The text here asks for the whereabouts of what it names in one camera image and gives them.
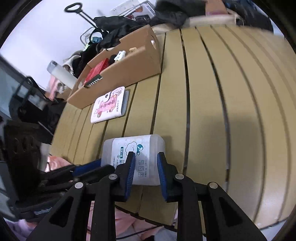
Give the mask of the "white thermos bottle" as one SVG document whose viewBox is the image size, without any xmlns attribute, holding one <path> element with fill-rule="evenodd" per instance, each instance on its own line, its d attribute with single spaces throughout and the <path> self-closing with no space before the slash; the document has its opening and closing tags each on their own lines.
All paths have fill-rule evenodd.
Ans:
<svg viewBox="0 0 296 241">
<path fill-rule="evenodd" d="M 57 62 L 51 61 L 48 64 L 47 71 L 63 84 L 65 84 L 69 89 L 73 89 L 77 78 Z"/>
</svg>

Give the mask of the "black jacket pile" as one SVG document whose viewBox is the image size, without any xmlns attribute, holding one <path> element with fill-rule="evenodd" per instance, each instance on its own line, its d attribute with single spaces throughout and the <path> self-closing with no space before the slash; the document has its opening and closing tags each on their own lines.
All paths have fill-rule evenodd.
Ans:
<svg viewBox="0 0 296 241">
<path fill-rule="evenodd" d="M 185 21 L 194 16 L 205 15 L 205 1 L 157 1 L 154 11 L 156 15 L 151 20 L 135 21 L 124 16 L 96 17 L 94 19 L 98 28 L 107 31 L 108 34 L 100 42 L 100 48 L 108 49 L 120 43 L 120 39 L 129 33 L 145 26 L 171 24 L 180 28 Z"/>
</svg>

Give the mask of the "pink bag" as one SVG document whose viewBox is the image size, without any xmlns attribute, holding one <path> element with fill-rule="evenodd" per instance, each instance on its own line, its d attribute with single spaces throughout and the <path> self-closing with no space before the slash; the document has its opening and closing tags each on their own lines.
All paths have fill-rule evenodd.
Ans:
<svg viewBox="0 0 296 241">
<path fill-rule="evenodd" d="M 62 83 L 53 75 L 51 75 L 46 88 L 46 97 L 53 100 L 62 90 Z"/>
</svg>

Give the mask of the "open cardboard box right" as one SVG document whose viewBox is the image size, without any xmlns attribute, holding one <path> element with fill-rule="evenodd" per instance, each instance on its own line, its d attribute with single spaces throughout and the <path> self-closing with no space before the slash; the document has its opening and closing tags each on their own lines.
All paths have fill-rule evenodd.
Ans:
<svg viewBox="0 0 296 241">
<path fill-rule="evenodd" d="M 205 15 L 188 18 L 183 27 L 236 25 L 238 15 L 229 13 L 223 1 L 206 1 Z"/>
</svg>

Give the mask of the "clear cotton swab box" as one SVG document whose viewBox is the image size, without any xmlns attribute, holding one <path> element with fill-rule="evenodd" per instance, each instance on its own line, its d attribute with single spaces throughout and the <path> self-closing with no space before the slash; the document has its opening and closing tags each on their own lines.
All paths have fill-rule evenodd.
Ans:
<svg viewBox="0 0 296 241">
<path fill-rule="evenodd" d="M 103 143 L 101 164 L 117 167 L 125 163 L 129 152 L 135 153 L 133 185 L 159 186 L 157 155 L 165 152 L 165 141 L 160 135 L 111 138 Z"/>
</svg>

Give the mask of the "pink cloth on lap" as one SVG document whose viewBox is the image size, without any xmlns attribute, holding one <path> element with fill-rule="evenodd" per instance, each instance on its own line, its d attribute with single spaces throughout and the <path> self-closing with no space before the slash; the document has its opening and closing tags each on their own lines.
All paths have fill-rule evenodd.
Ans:
<svg viewBox="0 0 296 241">
<path fill-rule="evenodd" d="M 70 165 L 71 163 L 66 161 L 61 157 L 48 156 L 47 165 L 45 172 L 50 172 L 65 166 Z M 91 202 L 89 220 L 88 220 L 88 229 L 90 230 L 92 225 L 92 216 L 93 216 L 93 207 L 94 201 Z M 146 238 L 154 238 L 154 240 L 176 240 L 177 233 L 171 230 L 168 230 L 164 227 L 158 227 L 154 229 L 155 225 L 149 224 L 144 220 L 136 219 L 130 214 L 124 213 L 118 209 L 115 209 L 115 228 L 116 228 L 116 237 L 126 237 L 121 240 L 145 240 Z"/>
</svg>

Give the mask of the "brown cardboard tray box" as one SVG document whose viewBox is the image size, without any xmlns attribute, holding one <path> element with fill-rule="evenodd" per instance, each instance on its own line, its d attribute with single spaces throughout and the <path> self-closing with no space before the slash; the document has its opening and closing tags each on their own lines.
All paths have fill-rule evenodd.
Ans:
<svg viewBox="0 0 296 241">
<path fill-rule="evenodd" d="M 150 25 L 133 31 L 119 41 L 116 47 L 109 51 L 104 49 L 87 63 L 67 99 L 69 104 L 83 109 L 111 90 L 130 86 L 161 73 L 159 42 Z M 129 49 L 133 47 L 137 47 L 137 51 L 130 53 Z M 79 87 L 92 68 L 123 50 L 127 54 L 124 59 L 105 68 L 90 87 Z"/>
</svg>

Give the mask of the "black cloth bundle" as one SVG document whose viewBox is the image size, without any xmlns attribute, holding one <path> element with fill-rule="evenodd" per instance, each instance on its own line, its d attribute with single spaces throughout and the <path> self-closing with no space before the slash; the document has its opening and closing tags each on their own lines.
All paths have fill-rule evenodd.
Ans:
<svg viewBox="0 0 296 241">
<path fill-rule="evenodd" d="M 115 62 L 116 55 L 111 55 L 108 61 L 108 65 L 112 65 Z"/>
</svg>

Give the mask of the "black backpack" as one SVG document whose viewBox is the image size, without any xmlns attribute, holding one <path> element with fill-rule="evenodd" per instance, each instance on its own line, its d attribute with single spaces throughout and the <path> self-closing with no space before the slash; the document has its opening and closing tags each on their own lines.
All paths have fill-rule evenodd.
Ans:
<svg viewBox="0 0 296 241">
<path fill-rule="evenodd" d="M 260 13 L 252 1 L 223 1 L 223 3 L 227 9 L 237 13 L 236 25 L 259 28 L 273 33 L 270 18 Z"/>
</svg>

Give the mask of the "black folding chair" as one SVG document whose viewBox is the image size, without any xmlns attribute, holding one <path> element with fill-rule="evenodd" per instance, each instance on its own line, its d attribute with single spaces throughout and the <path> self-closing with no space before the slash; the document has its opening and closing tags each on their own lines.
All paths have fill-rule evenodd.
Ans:
<svg viewBox="0 0 296 241">
<path fill-rule="evenodd" d="M 51 144 L 66 102 L 44 99 L 28 79 L 21 82 L 1 77 L 1 126 L 8 120 L 32 123 L 38 126 L 38 140 Z"/>
</svg>

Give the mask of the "printed product box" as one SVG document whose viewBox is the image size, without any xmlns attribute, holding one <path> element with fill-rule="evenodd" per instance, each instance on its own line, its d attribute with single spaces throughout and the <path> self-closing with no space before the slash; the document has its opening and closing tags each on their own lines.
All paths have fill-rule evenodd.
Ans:
<svg viewBox="0 0 296 241">
<path fill-rule="evenodd" d="M 156 16 L 154 6 L 150 1 L 125 1 L 112 9 L 113 16 L 123 16 L 133 21 L 150 21 Z"/>
</svg>

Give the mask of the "pink white tissue pack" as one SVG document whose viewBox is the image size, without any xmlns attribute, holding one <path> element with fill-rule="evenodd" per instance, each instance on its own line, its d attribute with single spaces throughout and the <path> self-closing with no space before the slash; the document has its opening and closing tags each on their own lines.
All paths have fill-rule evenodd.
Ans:
<svg viewBox="0 0 296 241">
<path fill-rule="evenodd" d="M 124 86 L 118 87 L 96 99 L 90 122 L 100 123 L 125 115 L 130 91 Z"/>
</svg>

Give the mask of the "red book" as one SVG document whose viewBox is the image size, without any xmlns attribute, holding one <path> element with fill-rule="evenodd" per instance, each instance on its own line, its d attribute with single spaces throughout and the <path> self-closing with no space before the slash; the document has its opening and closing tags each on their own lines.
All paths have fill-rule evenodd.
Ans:
<svg viewBox="0 0 296 241">
<path fill-rule="evenodd" d="M 96 75 L 100 74 L 105 68 L 109 66 L 109 59 L 105 58 L 99 64 L 97 64 L 94 68 L 90 70 L 87 77 L 85 78 L 83 84 L 85 85 L 87 82 L 92 80 Z"/>
</svg>

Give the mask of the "beige cloth bag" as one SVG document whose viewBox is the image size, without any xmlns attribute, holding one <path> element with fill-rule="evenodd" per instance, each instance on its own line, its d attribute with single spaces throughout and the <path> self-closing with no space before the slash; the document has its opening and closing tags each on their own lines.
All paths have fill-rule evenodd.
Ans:
<svg viewBox="0 0 296 241">
<path fill-rule="evenodd" d="M 63 60 L 62 67 L 73 74 L 73 61 L 81 57 L 82 50 L 75 51 L 70 57 Z"/>
</svg>

